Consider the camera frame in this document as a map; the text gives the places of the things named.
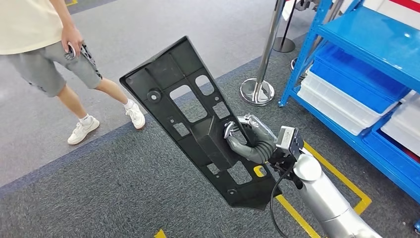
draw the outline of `black cable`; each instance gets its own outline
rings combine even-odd
[[[284,174],[282,174],[280,176],[280,178],[277,180],[277,182],[274,185],[273,191],[271,192],[271,198],[270,198],[270,213],[271,213],[271,220],[273,221],[274,227],[276,228],[277,232],[281,235],[281,237],[283,238],[288,238],[288,236],[286,236],[281,230],[280,227],[278,227],[277,222],[275,220],[274,217],[274,211],[273,211],[273,200],[274,200],[274,192],[276,190],[276,188],[278,187],[278,185],[280,184],[280,182],[289,175],[289,173],[292,171],[293,169],[293,164],[286,170],[286,172]]]

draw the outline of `yellow floor tape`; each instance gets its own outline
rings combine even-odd
[[[158,233],[156,233],[154,238],[166,238],[166,236],[165,236],[165,233],[163,233],[163,231],[160,230]]]
[[[361,198],[360,202],[354,207],[354,210],[357,212],[357,214],[360,215],[364,210],[366,210],[369,204],[372,203],[372,200],[306,142],[305,148],[321,164],[323,164],[328,170],[330,170],[334,175],[336,175],[337,178],[340,179],[351,191],[353,191],[357,196]],[[308,235],[311,238],[321,237],[282,195],[277,196],[276,199],[290,213],[290,215],[296,220],[296,222],[306,231],[306,233],[308,233]]]
[[[67,3],[66,6],[71,6],[77,4],[77,0],[71,0],[71,2]]]

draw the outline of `white sneaker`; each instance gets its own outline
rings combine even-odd
[[[130,116],[134,127],[138,130],[143,128],[146,124],[146,119],[144,118],[143,113],[140,111],[139,105],[137,105],[136,103],[134,103],[134,105],[131,108],[126,109],[125,114],[127,116]]]
[[[93,116],[92,117],[92,123],[89,125],[83,125],[82,123],[78,122],[76,125],[76,128],[73,130],[73,133],[68,138],[67,143],[70,145],[75,145],[80,143],[86,135],[89,134],[89,132],[95,130],[99,126],[99,121],[96,120]]]

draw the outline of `white storage bin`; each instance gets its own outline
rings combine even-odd
[[[353,135],[360,134],[360,132],[367,127],[361,121],[348,115],[339,107],[321,96],[318,92],[307,87],[306,84],[301,85],[298,96]]]
[[[401,121],[399,117],[391,117],[381,130],[420,156],[420,128],[418,123],[408,125],[404,121]]]
[[[411,90],[404,98],[400,100],[401,103],[405,103],[406,101],[410,100],[412,96],[414,96],[416,92],[414,90]]]
[[[420,95],[413,94],[395,110],[381,130],[420,156]]]
[[[395,102],[388,107],[383,113],[379,114],[374,110],[368,108],[363,103],[357,101],[345,92],[336,88],[332,84],[326,82],[311,71],[308,72],[307,77],[302,81],[302,85],[311,88],[313,91],[322,95],[323,98],[332,103],[339,110],[346,112],[348,115],[360,121],[363,126],[370,127],[377,122],[383,115],[389,112],[397,105]]]

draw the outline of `white sock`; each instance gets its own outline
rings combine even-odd
[[[92,123],[92,117],[86,114],[83,118],[79,118],[79,121],[82,125],[90,125]]]
[[[125,109],[130,109],[134,106],[134,101],[131,99],[128,99],[127,104],[123,104]]]

